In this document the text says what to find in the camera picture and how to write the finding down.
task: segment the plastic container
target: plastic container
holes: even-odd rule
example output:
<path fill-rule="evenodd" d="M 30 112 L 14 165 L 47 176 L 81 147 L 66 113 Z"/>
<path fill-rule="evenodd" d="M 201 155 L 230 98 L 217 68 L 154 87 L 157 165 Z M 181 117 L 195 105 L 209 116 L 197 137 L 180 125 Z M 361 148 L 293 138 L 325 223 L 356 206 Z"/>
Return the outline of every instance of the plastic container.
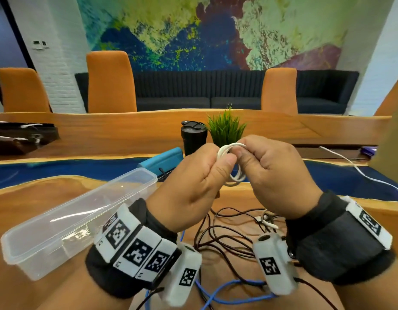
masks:
<path fill-rule="evenodd" d="M 157 176 L 138 168 L 17 225 L 1 237 L 4 260 L 36 281 L 92 244 L 120 204 L 147 198 Z"/>

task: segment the person's left hand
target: person's left hand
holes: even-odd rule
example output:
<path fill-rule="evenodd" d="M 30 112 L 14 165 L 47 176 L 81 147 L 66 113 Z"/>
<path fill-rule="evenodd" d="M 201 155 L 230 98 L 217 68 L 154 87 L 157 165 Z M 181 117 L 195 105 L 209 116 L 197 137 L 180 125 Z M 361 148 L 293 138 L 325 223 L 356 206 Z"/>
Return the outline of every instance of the person's left hand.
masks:
<path fill-rule="evenodd" d="M 216 161 L 218 150 L 207 143 L 188 155 L 146 200 L 150 213 L 167 229 L 183 231 L 209 212 L 237 160 L 228 153 Z"/>

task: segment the wristband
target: wristband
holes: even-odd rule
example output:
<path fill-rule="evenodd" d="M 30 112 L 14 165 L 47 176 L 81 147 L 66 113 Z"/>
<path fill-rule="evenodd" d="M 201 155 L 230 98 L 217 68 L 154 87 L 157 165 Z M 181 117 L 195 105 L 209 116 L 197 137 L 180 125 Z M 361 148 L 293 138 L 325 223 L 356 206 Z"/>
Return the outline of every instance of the wristband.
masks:
<path fill-rule="evenodd" d="M 291 254 L 312 276 L 337 285 L 381 274 L 395 254 L 392 237 L 349 197 L 325 192 L 303 217 L 286 220 Z"/>
<path fill-rule="evenodd" d="M 148 211 L 143 199 L 123 203 L 94 237 L 86 258 L 88 273 L 108 294 L 130 298 L 154 289 L 181 254 L 177 234 Z"/>

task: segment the hand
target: hand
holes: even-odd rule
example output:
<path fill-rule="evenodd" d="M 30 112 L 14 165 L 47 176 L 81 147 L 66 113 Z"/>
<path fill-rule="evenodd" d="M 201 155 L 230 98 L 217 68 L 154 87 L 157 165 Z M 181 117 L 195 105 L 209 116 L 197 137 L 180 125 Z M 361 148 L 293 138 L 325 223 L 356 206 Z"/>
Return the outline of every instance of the hand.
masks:
<path fill-rule="evenodd" d="M 248 177 L 259 202 L 268 210 L 296 219 L 314 208 L 322 191 L 294 146 L 249 135 L 231 152 Z"/>
<path fill-rule="evenodd" d="M 216 161 L 218 150 L 207 143 L 188 155 L 146 200 L 150 213 L 167 229 L 183 231 L 209 212 L 237 160 L 228 153 Z"/>

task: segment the orange chair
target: orange chair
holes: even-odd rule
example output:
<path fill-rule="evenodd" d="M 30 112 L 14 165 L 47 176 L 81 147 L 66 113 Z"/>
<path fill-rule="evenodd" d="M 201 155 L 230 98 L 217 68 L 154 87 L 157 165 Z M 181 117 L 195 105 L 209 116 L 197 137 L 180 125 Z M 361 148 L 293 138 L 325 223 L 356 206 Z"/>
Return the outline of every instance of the orange chair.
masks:
<path fill-rule="evenodd" d="M 124 51 L 87 54 L 88 112 L 136 112 L 136 90 L 129 57 Z"/>
<path fill-rule="evenodd" d="M 0 68 L 4 112 L 51 112 L 44 85 L 31 68 Z"/>
<path fill-rule="evenodd" d="M 398 80 L 384 98 L 380 107 L 375 111 L 374 116 L 390 116 L 398 107 Z"/>
<path fill-rule="evenodd" d="M 267 112 L 298 114 L 295 68 L 277 67 L 266 70 L 260 107 Z"/>

